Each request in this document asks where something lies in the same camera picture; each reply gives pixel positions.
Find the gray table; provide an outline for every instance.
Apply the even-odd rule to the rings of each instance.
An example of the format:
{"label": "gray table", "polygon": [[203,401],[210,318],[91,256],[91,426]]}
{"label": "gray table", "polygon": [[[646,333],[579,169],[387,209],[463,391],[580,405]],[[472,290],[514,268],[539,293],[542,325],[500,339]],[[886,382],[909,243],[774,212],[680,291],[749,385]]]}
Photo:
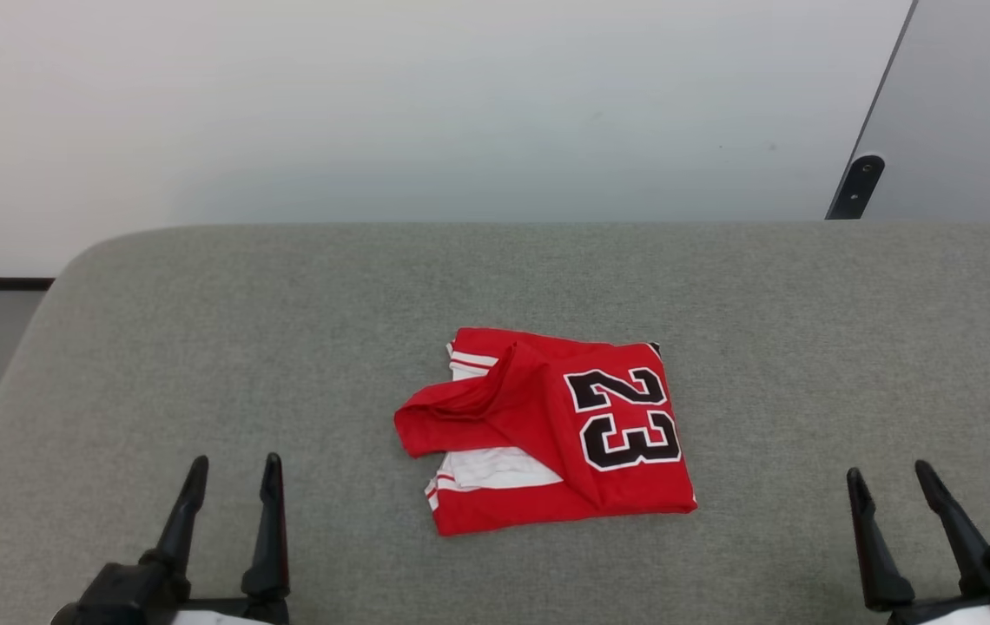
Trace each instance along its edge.
{"label": "gray table", "polygon": [[[701,509],[439,538],[394,409],[462,325],[663,345]],[[883,622],[844,475],[955,592],[912,472],[990,538],[990,227],[205,227],[68,266],[0,386],[0,622],[153,545],[209,454],[190,577],[234,593],[284,458],[296,622]]]}

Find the white panel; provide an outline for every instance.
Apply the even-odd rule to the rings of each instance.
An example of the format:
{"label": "white panel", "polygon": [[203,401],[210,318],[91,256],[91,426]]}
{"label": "white panel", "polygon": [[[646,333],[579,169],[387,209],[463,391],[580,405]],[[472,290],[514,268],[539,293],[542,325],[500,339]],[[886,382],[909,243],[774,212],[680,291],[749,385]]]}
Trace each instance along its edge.
{"label": "white panel", "polygon": [[0,273],[197,222],[820,219],[909,0],[0,0]]}
{"label": "white panel", "polygon": [[920,0],[857,154],[885,171],[864,219],[990,221],[990,3]]}

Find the folded jersey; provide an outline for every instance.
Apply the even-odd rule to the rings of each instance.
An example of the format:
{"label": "folded jersey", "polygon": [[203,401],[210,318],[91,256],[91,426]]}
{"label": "folded jersey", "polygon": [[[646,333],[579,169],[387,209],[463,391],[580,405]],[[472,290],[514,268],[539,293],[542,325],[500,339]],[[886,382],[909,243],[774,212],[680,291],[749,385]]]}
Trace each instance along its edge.
{"label": "folded jersey", "polygon": [[395,414],[443,535],[696,507],[657,346],[462,328],[454,381]]}

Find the clothing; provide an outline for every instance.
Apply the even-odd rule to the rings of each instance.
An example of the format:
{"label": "clothing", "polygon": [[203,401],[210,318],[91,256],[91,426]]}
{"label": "clothing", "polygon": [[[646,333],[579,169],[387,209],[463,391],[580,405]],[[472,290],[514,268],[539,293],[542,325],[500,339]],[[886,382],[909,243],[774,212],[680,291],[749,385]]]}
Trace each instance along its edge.
{"label": "clothing", "polygon": [[654,345],[463,328],[450,366],[395,415],[409,454],[448,451],[440,534],[695,509]]}

